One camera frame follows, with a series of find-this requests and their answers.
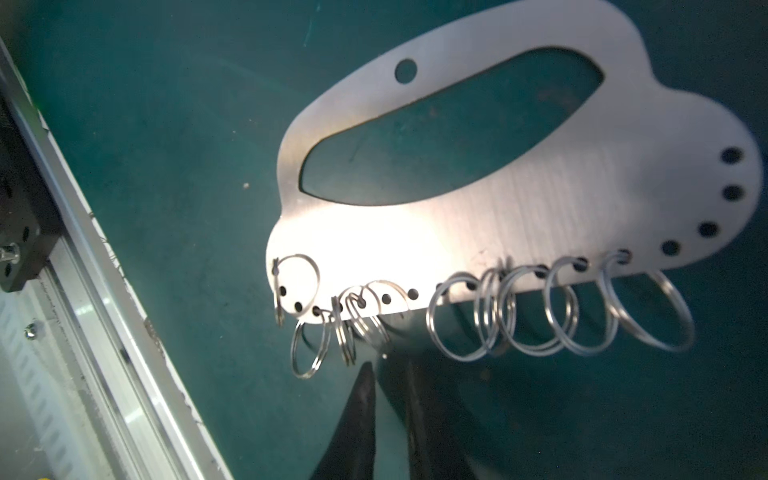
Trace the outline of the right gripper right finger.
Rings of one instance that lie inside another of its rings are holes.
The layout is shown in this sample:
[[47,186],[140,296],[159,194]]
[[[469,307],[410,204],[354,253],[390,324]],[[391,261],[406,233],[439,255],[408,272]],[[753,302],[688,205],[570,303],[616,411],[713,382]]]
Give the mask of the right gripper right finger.
[[405,367],[405,425],[411,479],[476,479],[423,364]]

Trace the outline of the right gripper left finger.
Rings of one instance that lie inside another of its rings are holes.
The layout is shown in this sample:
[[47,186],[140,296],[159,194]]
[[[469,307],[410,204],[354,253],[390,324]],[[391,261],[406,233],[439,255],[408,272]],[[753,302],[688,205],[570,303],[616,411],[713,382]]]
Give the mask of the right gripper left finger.
[[356,377],[334,434],[310,479],[373,479],[376,378],[371,362]]

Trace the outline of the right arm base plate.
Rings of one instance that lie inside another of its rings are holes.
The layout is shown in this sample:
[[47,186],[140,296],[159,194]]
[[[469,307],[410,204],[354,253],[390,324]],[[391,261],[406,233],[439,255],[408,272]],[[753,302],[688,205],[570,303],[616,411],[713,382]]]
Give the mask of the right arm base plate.
[[9,107],[1,103],[1,289],[16,292],[36,278],[64,232],[59,210]]

